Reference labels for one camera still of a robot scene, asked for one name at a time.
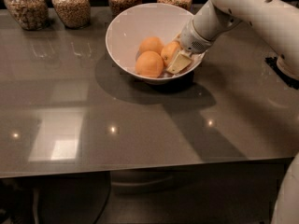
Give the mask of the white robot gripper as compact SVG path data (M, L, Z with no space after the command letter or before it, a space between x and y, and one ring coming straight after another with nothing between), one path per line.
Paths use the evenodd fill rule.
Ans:
M178 74L192 63L192 53L202 54L213 44L212 41L204 39L196 32L193 20L189 20L183 27L179 41L185 50L180 49L166 68L166 71L173 75Z

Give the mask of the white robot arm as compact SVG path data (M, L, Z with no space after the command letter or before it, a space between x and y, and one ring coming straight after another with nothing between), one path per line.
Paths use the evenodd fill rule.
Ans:
M176 37L180 54L204 53L242 21L276 52L278 69L298 80L299 9L281 0L208 0ZM271 224L299 224L299 153L281 183Z

